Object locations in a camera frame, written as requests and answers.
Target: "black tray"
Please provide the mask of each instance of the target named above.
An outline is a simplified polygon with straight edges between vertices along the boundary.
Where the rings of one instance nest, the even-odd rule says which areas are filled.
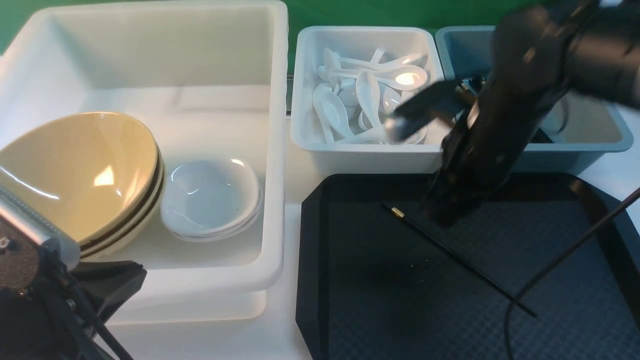
[[[337,175],[302,205],[296,322],[314,360],[505,359],[508,304],[380,206],[407,213],[511,293],[620,202],[569,175],[518,174],[448,230],[428,175]],[[640,236],[626,213],[515,309],[518,360],[640,358]]]

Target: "white plastic tray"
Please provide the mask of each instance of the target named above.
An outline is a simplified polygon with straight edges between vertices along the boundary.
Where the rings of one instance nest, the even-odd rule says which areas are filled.
[[[5,52],[0,148],[71,113],[119,111],[151,129],[169,171],[221,154],[248,161],[262,181],[264,221],[246,232],[186,243],[156,216],[106,259],[148,270],[112,323],[262,313],[282,271],[287,32],[287,9],[274,0],[98,4],[36,13]]]
[[[449,128],[436,120],[428,127],[425,144],[327,144],[315,111],[312,95],[322,82],[317,75],[324,63],[325,47],[339,56],[371,59],[377,48],[385,50],[382,61],[410,53],[426,59],[418,65],[429,74],[427,84],[444,78],[433,36],[417,28],[314,26],[298,36],[291,103],[291,140],[311,154],[324,175],[340,173],[431,172],[440,166],[440,143]]]

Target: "black chopstick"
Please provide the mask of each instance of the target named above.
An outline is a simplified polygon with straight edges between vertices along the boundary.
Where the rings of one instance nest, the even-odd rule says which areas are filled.
[[[490,278],[487,275],[485,275],[482,271],[480,271],[480,269],[476,268],[472,263],[467,261],[465,258],[463,258],[460,254],[455,252],[453,249],[451,249],[450,247],[448,247],[445,244],[441,243],[440,241],[436,240],[433,236],[431,236],[427,232],[425,232],[425,230],[421,229],[418,225],[414,224],[413,221],[411,219],[407,218],[404,215],[404,213],[402,211],[400,211],[398,208],[393,208],[393,207],[391,207],[389,205],[386,205],[386,204],[381,204],[381,205],[382,205],[383,208],[389,210],[393,215],[395,215],[398,219],[400,219],[400,221],[402,221],[404,224],[408,225],[409,228],[413,229],[413,231],[415,231],[417,234],[419,234],[422,238],[424,238],[428,242],[430,242],[433,245],[435,245],[436,247],[438,247],[440,250],[442,250],[445,253],[447,253],[447,255],[449,255],[449,257],[451,259],[453,259],[453,261],[455,261],[458,264],[462,265],[469,272],[471,272],[471,274],[474,274],[475,276],[480,278],[480,280],[484,281],[486,284],[488,284],[492,288],[496,289],[504,297],[506,297],[510,301],[513,301],[514,296],[509,291],[507,291],[507,289],[503,288],[500,284],[495,282],[492,278]],[[521,303],[517,303],[516,305],[520,309],[522,309],[525,313],[531,315],[532,317],[534,317],[534,318],[538,317],[538,314],[533,312],[533,310],[529,309],[527,306],[525,306],[525,305],[523,305]]]

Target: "small white bowl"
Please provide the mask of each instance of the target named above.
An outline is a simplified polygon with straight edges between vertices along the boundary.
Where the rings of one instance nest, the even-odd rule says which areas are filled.
[[[169,174],[161,217],[166,228],[181,237],[215,238],[249,221],[259,199],[260,183],[245,161],[194,161]]]
[[[260,199],[258,200],[258,207],[255,209],[254,214],[247,219],[247,221],[243,224],[238,225],[235,228],[228,229],[221,233],[217,233],[215,235],[208,236],[186,236],[177,233],[172,233],[176,238],[184,241],[188,241],[190,243],[210,243],[226,238],[230,238],[232,236],[238,235],[239,233],[247,230],[253,223],[258,220],[260,214],[262,213],[262,201],[264,199],[264,195],[262,193],[262,188],[260,188]]]

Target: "stack of white dishes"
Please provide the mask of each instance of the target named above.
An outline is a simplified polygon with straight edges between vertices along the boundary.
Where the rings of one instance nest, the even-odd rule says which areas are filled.
[[[82,113],[2,149],[0,185],[78,242],[83,260],[95,260],[146,226],[162,197],[164,163],[140,121]]]
[[[160,205],[162,221],[178,239],[218,241],[249,228],[260,217],[263,197],[247,162],[235,158],[194,161],[168,176]]]

